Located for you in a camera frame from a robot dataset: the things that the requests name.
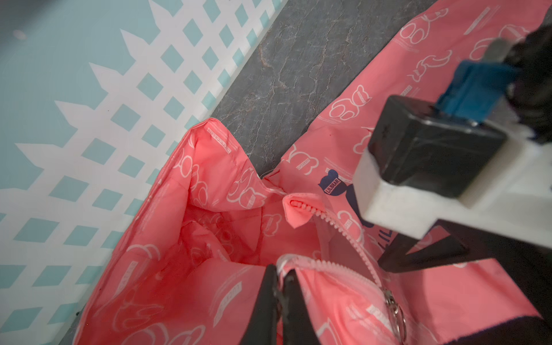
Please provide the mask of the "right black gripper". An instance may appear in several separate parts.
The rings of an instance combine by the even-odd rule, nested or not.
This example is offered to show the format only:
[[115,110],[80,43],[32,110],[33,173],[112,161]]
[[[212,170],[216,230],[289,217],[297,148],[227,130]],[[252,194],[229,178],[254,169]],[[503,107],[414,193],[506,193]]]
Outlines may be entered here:
[[[517,70],[516,79],[503,93],[522,124],[536,131],[537,143],[551,142],[551,26],[542,27],[515,44],[499,59]],[[490,73],[495,63],[462,63],[439,110],[459,116],[475,103],[474,96],[490,95]],[[551,343],[551,250],[476,228],[439,220],[447,237],[411,253],[418,240],[398,234],[378,260],[389,273],[406,273],[432,267],[493,259],[520,288],[539,316],[520,317],[473,332],[455,344],[550,344]]]

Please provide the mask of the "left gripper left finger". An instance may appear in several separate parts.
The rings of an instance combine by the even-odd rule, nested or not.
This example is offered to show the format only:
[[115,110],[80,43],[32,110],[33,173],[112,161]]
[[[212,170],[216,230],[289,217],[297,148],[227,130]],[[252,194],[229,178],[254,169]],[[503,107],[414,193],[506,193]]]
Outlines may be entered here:
[[276,345],[277,323],[280,319],[278,299],[279,281],[277,268],[268,265],[264,272],[259,293],[240,345]]

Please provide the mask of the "pink patterned kids jacket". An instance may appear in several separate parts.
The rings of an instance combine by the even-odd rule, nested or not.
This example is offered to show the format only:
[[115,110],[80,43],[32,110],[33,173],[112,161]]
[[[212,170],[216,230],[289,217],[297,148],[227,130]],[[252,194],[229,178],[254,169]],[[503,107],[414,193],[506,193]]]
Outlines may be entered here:
[[409,21],[260,178],[230,131],[190,129],[116,246],[77,344],[238,344],[267,286],[276,325],[255,344],[290,340],[300,286],[304,331],[321,344],[550,344],[551,328],[494,260],[391,274],[377,265],[386,229],[347,197],[388,96],[434,101],[484,38],[525,37],[550,1],[438,1]]

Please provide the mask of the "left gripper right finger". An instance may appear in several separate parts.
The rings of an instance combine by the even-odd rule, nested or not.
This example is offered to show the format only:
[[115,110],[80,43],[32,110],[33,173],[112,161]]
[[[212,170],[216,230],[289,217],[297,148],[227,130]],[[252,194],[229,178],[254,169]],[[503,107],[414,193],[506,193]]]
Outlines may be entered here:
[[281,305],[283,343],[287,345],[320,345],[295,270],[291,270],[283,280]]

